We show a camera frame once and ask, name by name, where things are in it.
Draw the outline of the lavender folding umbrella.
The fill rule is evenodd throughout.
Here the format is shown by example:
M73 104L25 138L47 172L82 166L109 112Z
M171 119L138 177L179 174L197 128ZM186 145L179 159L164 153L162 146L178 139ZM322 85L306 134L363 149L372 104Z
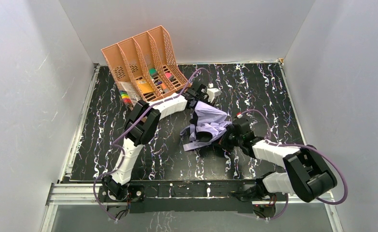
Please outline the lavender folding umbrella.
M199 101L192 113L190 124L180 135L189 134L189 143L183 145L184 151L195 150L211 145L222 137L231 121L226 120L228 114L209 104Z

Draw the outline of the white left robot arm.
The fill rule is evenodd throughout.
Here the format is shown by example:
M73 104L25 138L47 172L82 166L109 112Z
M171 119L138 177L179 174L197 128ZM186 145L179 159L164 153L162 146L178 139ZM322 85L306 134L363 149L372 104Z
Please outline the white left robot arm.
M144 145L149 143L161 119L186 109L194 109L197 103L212 103L219 93L213 93L213 85L192 84L183 92L173 93L161 100L138 101L129 114L124 132L113 145L120 149L114 170L102 177L106 194L122 201L127 196L127 183L137 157Z

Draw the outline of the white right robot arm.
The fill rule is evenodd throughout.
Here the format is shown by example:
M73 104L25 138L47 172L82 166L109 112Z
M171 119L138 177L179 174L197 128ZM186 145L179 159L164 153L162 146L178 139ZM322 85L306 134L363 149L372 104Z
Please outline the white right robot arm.
M266 160L285 170L257 178L255 186L236 193L240 198L262 199L275 193L287 193L295 194L308 203L337 186L335 174L314 147L275 145L266 137L256 136L245 118L236 119L228 125L216 144L227 151L239 147L243 154Z

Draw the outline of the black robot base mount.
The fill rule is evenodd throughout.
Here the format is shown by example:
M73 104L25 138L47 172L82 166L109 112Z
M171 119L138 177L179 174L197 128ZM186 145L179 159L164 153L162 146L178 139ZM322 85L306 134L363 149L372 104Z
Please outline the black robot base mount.
M231 211L269 218L278 212L276 204L286 199L281 193L263 194L255 180L131 181L123 186L106 180L96 191L104 206L121 208L117 218L123 212L160 211Z

